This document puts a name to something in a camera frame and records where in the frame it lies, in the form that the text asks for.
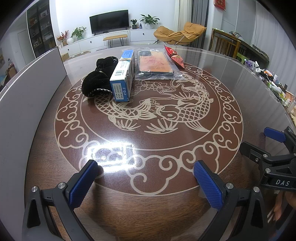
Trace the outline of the person's right hand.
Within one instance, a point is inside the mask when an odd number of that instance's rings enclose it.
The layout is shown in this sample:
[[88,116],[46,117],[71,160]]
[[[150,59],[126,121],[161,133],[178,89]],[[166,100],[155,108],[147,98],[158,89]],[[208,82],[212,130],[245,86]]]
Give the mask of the person's right hand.
[[278,221],[283,214],[283,210],[290,205],[293,209],[296,207],[296,194],[295,192],[280,191],[275,199],[273,209],[273,220]]

